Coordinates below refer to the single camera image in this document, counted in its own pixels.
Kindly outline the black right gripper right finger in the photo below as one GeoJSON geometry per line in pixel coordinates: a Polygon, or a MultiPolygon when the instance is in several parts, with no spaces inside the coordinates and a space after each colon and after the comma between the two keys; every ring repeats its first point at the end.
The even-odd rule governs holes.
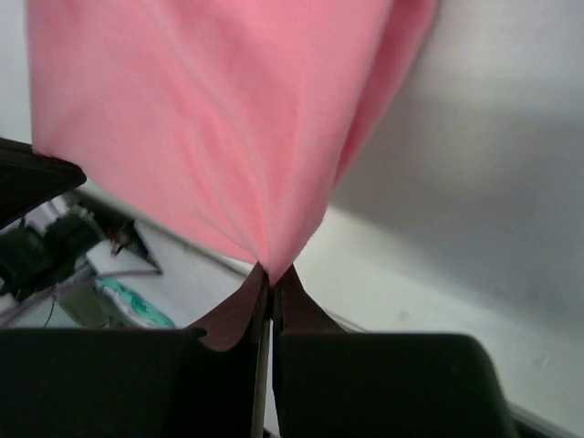
{"type": "Polygon", "coordinates": [[[348,332],[295,269],[274,289],[273,390],[285,437],[514,437],[492,361],[454,333],[348,332]]]}

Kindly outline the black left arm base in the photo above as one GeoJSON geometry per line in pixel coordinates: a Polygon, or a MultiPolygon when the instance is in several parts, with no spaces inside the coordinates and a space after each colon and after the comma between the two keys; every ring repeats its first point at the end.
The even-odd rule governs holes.
{"type": "Polygon", "coordinates": [[[66,193],[1,230],[1,326],[173,329],[128,284],[162,274],[134,219],[66,193]]]}

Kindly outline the pink t-shirt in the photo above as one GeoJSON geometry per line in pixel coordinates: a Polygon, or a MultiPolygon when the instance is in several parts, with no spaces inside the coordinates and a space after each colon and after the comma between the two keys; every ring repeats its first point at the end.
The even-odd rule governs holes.
{"type": "Polygon", "coordinates": [[[276,282],[402,85],[434,1],[29,1],[32,144],[276,282]]]}

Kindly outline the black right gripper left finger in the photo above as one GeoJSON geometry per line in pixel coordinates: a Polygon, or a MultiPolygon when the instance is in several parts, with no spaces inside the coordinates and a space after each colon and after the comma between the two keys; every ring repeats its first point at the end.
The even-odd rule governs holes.
{"type": "Polygon", "coordinates": [[[4,437],[260,437],[268,281],[186,328],[8,328],[4,437]]]}

